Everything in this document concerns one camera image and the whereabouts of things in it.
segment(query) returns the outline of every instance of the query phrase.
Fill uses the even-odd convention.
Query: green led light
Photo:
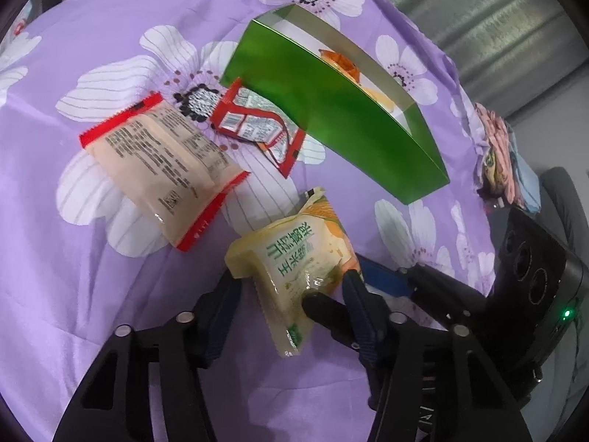
[[[573,315],[574,315],[574,312],[572,309],[565,309],[564,312],[562,313],[562,320],[570,319]]]

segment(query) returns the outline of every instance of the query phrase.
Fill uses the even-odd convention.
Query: pink cloth
[[[495,111],[489,111],[480,103],[476,103],[475,108],[483,126],[485,126],[485,140],[490,144],[491,149],[495,153],[495,164],[497,166],[495,177],[499,178],[499,182],[504,186],[505,199],[509,204],[515,203],[522,206],[519,187],[515,181],[511,167],[509,135],[505,121]]]

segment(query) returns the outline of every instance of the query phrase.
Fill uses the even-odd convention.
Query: corrugated metal surface
[[[391,1],[454,60],[470,98],[504,116],[589,59],[556,0]]]

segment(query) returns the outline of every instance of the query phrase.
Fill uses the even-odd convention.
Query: snack bag
[[[80,143],[182,251],[249,174],[159,93],[84,132]]]
[[[306,134],[272,101],[242,86],[239,78],[222,97],[210,120],[216,131],[256,143],[285,178]]]
[[[348,269],[360,264],[325,190],[307,193],[297,215],[243,236],[225,255],[233,277],[252,277],[270,334],[282,357],[298,355],[313,321],[303,293],[331,294]]]

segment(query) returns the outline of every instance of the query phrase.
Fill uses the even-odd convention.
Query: green box
[[[350,59],[366,86],[396,104],[395,117],[321,59],[318,47]],[[228,87],[237,78],[403,204],[449,183],[413,98],[362,49],[304,8],[289,5],[249,23],[221,83]]]

